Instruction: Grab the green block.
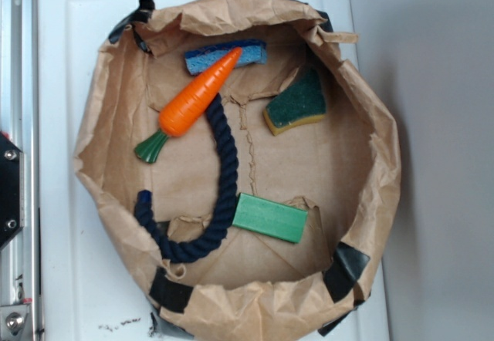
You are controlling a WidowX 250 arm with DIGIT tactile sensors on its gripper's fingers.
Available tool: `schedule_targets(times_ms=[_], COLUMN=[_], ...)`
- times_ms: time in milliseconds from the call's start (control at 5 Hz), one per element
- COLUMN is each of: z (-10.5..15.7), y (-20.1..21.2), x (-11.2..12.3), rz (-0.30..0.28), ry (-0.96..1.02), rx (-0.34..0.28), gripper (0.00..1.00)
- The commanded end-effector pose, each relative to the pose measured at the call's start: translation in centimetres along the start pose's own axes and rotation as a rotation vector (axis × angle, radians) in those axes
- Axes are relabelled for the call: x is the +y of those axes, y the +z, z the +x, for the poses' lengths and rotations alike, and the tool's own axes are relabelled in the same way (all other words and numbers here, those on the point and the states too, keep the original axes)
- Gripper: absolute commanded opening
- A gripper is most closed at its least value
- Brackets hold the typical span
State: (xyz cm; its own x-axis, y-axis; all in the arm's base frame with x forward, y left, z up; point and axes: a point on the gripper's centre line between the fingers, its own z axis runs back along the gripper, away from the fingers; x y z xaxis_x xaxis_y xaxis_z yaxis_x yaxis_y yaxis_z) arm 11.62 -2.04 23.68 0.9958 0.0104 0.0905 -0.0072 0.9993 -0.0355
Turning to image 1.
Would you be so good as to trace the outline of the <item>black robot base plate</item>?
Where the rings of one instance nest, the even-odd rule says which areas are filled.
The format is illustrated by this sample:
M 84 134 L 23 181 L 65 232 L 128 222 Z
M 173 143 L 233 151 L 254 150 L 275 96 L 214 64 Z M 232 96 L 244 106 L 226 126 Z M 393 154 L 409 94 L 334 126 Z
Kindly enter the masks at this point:
M 25 226 L 24 153 L 1 132 L 1 250 Z

